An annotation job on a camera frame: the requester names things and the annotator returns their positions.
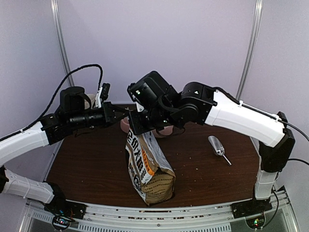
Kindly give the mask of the pink double pet bowl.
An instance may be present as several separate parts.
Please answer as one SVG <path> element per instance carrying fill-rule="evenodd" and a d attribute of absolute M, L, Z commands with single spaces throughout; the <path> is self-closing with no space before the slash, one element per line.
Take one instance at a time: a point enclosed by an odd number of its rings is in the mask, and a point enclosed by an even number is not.
<path fill-rule="evenodd" d="M 128 117 L 125 117 L 120 121 L 120 128 L 123 132 L 128 133 L 130 129 Z M 168 137 L 168 136 L 171 136 L 173 133 L 173 126 L 164 127 L 164 129 L 161 131 L 152 130 L 152 133 L 154 134 L 156 138 Z"/>

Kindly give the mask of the dog food bag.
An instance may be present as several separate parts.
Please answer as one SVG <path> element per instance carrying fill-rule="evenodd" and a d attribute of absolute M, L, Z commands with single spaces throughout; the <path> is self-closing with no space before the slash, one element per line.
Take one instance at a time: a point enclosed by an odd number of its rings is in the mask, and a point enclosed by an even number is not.
<path fill-rule="evenodd" d="M 174 196 L 176 174 L 152 132 L 126 139 L 126 161 L 133 188 L 146 205 L 161 203 Z"/>

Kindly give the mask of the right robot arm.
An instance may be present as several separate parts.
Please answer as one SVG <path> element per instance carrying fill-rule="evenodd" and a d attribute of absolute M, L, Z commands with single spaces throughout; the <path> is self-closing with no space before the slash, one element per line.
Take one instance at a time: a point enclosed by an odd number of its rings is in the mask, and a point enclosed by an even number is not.
<path fill-rule="evenodd" d="M 271 196 L 276 174 L 294 148 L 295 138 L 287 128 L 285 114 L 269 114 L 243 104 L 220 87 L 199 82 L 186 84 L 177 92 L 158 72 L 152 71 L 128 86 L 127 92 L 138 104 L 129 113 L 135 135 L 186 123 L 226 128 L 259 141 L 259 171 L 248 210 L 258 213 Z"/>

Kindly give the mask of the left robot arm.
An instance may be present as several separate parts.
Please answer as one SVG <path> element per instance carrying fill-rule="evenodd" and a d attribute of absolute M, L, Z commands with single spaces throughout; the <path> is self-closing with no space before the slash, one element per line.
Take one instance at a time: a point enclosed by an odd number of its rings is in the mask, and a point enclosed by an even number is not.
<path fill-rule="evenodd" d="M 5 163 L 31 150 L 55 144 L 83 128 L 107 128 L 128 116 L 128 110 L 106 101 L 109 85 L 98 91 L 95 102 L 83 87 L 69 87 L 60 92 L 60 105 L 53 114 L 44 115 L 28 129 L 0 141 L 0 191 L 30 198 L 50 206 L 60 215 L 70 207 L 55 185 L 37 182 L 5 168 Z"/>

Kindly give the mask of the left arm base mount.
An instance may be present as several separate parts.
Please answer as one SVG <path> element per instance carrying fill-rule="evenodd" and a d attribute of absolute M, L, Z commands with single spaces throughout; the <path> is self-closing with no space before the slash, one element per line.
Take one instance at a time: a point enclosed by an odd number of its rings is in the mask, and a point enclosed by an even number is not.
<path fill-rule="evenodd" d="M 83 203 L 75 203 L 68 201 L 61 188 L 54 183 L 48 183 L 54 197 L 50 203 L 43 203 L 44 210 L 54 215 L 52 226 L 56 231 L 64 231 L 69 228 L 76 219 L 83 219 L 86 211 L 86 205 Z"/>

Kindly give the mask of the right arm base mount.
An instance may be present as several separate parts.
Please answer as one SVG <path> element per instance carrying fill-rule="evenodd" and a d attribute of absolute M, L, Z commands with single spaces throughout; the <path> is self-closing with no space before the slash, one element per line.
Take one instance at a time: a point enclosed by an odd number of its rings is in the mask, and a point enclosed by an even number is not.
<path fill-rule="evenodd" d="M 270 198 L 266 200 L 250 200 L 231 204 L 231 211 L 234 219 L 245 218 L 250 229 L 262 229 L 266 224 L 265 212 L 272 209 Z"/>

